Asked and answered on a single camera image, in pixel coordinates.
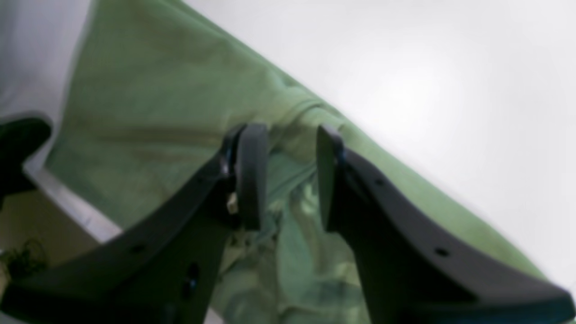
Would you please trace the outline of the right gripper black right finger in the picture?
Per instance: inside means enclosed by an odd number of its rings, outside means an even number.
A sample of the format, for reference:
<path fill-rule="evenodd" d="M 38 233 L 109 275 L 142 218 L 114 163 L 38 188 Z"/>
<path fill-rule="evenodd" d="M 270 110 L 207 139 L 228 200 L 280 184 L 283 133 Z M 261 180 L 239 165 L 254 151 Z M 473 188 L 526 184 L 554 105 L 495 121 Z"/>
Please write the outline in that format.
<path fill-rule="evenodd" d="M 351 248 L 373 324 L 565 324 L 565 289 L 459 240 L 411 203 L 337 130 L 317 129 L 326 231 Z"/>

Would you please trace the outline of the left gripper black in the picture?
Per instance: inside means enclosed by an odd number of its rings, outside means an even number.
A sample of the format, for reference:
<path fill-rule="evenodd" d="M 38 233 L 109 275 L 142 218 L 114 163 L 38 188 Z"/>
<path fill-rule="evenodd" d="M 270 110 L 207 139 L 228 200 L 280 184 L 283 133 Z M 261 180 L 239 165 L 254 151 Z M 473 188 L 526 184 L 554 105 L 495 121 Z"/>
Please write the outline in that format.
<path fill-rule="evenodd" d="M 33 191 L 23 165 L 51 137 L 52 126 L 41 116 L 2 121 L 0 126 L 0 207 L 7 196 Z"/>

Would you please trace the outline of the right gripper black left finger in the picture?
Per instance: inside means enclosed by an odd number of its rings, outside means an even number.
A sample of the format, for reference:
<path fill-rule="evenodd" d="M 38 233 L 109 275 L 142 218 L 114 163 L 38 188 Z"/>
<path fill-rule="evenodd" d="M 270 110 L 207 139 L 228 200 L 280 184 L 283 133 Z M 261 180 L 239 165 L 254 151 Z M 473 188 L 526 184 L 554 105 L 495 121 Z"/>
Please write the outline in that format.
<path fill-rule="evenodd" d="M 228 238 L 260 230 L 268 131 L 243 124 L 144 221 L 68 263 L 13 281 L 1 311 L 29 324 L 201 324 Z"/>

